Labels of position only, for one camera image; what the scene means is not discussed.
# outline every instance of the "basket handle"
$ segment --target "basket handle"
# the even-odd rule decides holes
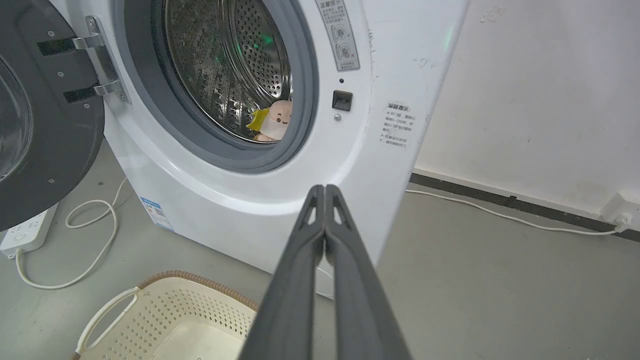
[[[121,292],[119,295],[117,295],[116,297],[114,297],[113,299],[109,300],[108,303],[104,304],[104,306],[102,306],[100,310],[98,310],[98,312],[93,316],[93,318],[89,321],[89,323],[84,328],[82,335],[80,335],[80,340],[78,340],[78,348],[76,349],[76,352],[79,355],[82,355],[87,350],[91,350],[96,345],[98,345],[100,340],[102,340],[102,338],[118,323],[118,321],[120,321],[121,317],[124,316],[124,314],[133,306],[133,304],[136,303],[138,299],[139,291],[140,289],[137,287],[133,289],[125,290]],[[106,315],[109,311],[111,311],[111,309],[113,309],[116,305],[121,303],[121,301],[123,301],[127,297],[130,297],[131,295],[133,295],[133,300],[131,300],[129,305],[127,305],[127,307],[118,315],[116,320],[113,320],[111,325],[109,325],[109,327],[93,342],[93,344],[87,347],[86,342],[89,340],[89,336],[91,336],[91,333],[95,329],[96,325],[98,325],[100,320],[102,320],[104,315]]]

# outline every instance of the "concrete floor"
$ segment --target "concrete floor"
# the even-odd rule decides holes
[[[111,219],[78,230],[64,219],[81,202],[111,200],[123,177],[105,144],[61,202],[44,246],[27,254],[32,280],[58,284],[86,269],[110,235]],[[260,300],[269,274],[155,226],[129,185],[122,200],[111,250],[74,286],[31,288],[14,261],[0,259],[2,359],[67,358],[104,303],[164,270],[193,272]],[[96,206],[76,221],[102,211]],[[406,194],[378,274],[416,359],[638,359],[639,260],[640,244],[628,240],[545,232]],[[335,358],[333,326],[333,302],[318,297],[314,359]]]

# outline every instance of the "wall outlet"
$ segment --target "wall outlet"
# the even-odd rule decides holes
[[[58,203],[7,230],[2,243],[0,243],[0,251],[9,259],[13,259],[18,248],[22,249],[22,252],[27,252],[41,247],[57,208]]]
[[[630,228],[640,230],[640,194],[619,192],[600,210],[602,220],[616,224],[621,219],[630,219]]]

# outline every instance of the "stuffed toy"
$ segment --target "stuffed toy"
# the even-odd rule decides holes
[[[253,121],[247,125],[249,129],[260,132],[254,140],[260,142],[282,140],[291,122],[292,110],[292,101],[279,100],[274,102],[268,109],[255,111],[253,113]]]

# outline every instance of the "yellow cloth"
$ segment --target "yellow cloth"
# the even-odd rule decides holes
[[[256,110],[253,112],[253,121],[247,125],[247,128],[253,131],[260,131],[264,119],[269,115],[269,109]]]

